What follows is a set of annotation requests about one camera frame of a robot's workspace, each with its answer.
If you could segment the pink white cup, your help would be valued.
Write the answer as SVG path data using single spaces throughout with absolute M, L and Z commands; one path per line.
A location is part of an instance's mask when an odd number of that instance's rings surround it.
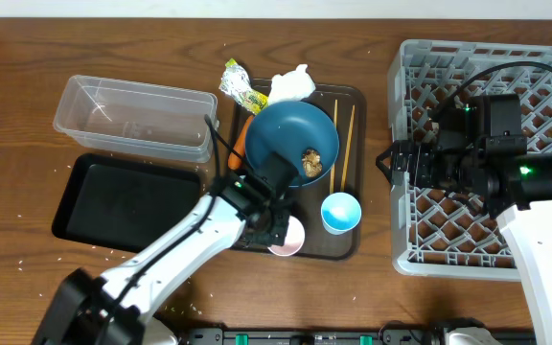
M 280 257 L 289 257 L 296 254 L 304 244 L 306 237 L 303 224 L 296 217 L 288 220 L 287 235 L 283 245 L 271 245 L 268 250 Z

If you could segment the blue white cup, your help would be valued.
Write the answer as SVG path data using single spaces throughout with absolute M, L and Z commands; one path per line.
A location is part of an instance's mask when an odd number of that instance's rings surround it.
M 326 197 L 320 207 L 325 230 L 342 235 L 356 228 L 361 221 L 362 210 L 358 200 L 347 193 L 334 193 Z

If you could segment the blue plate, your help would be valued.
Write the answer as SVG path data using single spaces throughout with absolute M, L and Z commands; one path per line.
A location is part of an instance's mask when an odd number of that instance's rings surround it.
M 306 177 L 302 155 L 317 150 L 323 170 L 315 178 Z M 305 102 L 269 105 L 255 116 L 245 139 L 245 155 L 257 170 L 271 153 L 278 153 L 292 164 L 300 176 L 292 187 L 308 186 L 326 176 L 339 154 L 339 135 L 332 119 L 319 107 Z

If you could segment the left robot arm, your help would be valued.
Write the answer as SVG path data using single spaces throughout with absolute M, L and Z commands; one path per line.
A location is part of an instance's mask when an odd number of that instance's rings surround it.
M 35 344 L 140 344 L 165 300 L 202 265 L 238 240 L 284 243 L 285 193 L 298 171 L 272 152 L 244 177 L 214 180 L 194 209 L 128 261 L 91 277 L 79 268 L 59 285 Z

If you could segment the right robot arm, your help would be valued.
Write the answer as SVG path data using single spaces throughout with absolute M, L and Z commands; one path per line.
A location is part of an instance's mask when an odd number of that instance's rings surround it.
M 536 340 L 552 344 L 552 154 L 532 154 L 516 94 L 437 109 L 433 144 L 397 140 L 376 159 L 393 186 L 481 196 L 515 259 Z

